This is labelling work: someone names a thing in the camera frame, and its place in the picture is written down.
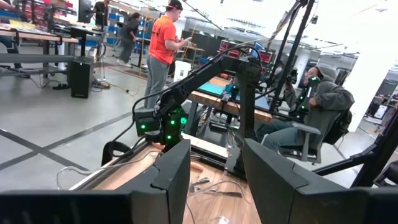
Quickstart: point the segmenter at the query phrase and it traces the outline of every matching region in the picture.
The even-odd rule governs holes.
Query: backpack
[[[328,134],[323,138],[323,142],[334,145],[337,140],[349,132],[348,127],[352,118],[353,115],[349,109],[341,112],[328,131]]]

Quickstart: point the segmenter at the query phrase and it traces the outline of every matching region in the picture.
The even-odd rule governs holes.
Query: orange t-shirt
[[[160,62],[171,64],[173,62],[174,50],[166,48],[166,40],[175,41],[175,26],[172,18],[162,16],[155,21],[152,28],[148,54]]]

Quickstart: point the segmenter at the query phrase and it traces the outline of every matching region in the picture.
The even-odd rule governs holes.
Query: black robotic arm
[[[220,54],[204,66],[194,70],[188,77],[175,83],[160,96],[154,109],[134,111],[138,136],[165,145],[165,151],[182,139],[186,123],[181,104],[189,94],[220,73],[234,74],[238,78],[241,92],[241,125],[236,141],[242,146],[244,138],[256,138],[254,134],[255,87],[261,77],[261,65],[257,60],[243,61]]]

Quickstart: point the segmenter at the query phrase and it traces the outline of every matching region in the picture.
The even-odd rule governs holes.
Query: man in orange shirt
[[[146,96],[162,91],[163,86],[166,84],[170,64],[173,62],[175,50],[187,44],[186,40],[178,41],[175,36],[173,22],[179,19],[181,12],[181,2],[171,0],[169,5],[166,6],[165,15],[157,19],[154,23],[147,58],[148,79],[145,90]],[[144,107],[153,108],[157,97],[159,96],[145,99]]]

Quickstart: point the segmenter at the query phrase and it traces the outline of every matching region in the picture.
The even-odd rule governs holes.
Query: chair armrest
[[[311,134],[321,134],[321,131],[319,131],[317,128],[309,127],[307,125],[296,123],[296,122],[294,122],[292,125],[293,125],[293,127],[297,128],[299,130],[302,130],[302,131],[305,131],[305,132],[308,132]]]
[[[278,110],[285,111],[285,112],[290,112],[290,108],[286,108],[286,107],[283,107],[283,106],[278,107]]]

